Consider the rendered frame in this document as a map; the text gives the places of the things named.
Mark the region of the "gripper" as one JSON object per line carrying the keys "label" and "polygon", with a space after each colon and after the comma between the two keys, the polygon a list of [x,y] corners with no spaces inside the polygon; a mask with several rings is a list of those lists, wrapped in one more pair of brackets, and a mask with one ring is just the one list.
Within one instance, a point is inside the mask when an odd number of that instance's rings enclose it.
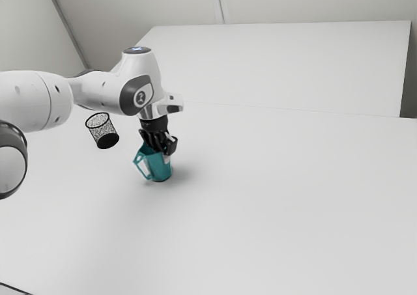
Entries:
{"label": "gripper", "polygon": [[155,152],[161,152],[164,155],[164,164],[171,164],[171,156],[176,152],[178,139],[172,136],[168,129],[168,117],[162,116],[153,120],[141,120],[139,134],[143,142]]}

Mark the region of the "teal faceted mug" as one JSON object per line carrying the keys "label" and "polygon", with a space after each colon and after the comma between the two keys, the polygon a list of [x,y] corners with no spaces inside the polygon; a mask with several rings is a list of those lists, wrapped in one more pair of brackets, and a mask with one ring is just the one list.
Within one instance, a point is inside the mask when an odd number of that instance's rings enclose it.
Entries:
{"label": "teal faceted mug", "polygon": [[164,155],[161,152],[153,151],[145,143],[136,153],[133,164],[146,180],[163,182],[172,175],[171,164],[164,164]]}

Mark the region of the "black mesh pen holder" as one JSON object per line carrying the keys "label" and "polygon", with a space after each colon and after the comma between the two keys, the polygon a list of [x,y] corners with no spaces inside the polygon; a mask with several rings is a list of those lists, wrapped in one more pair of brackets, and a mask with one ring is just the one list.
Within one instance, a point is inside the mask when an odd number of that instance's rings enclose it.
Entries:
{"label": "black mesh pen holder", "polygon": [[92,114],[85,126],[92,135],[99,149],[109,149],[119,142],[119,135],[110,119],[109,113],[98,112]]}

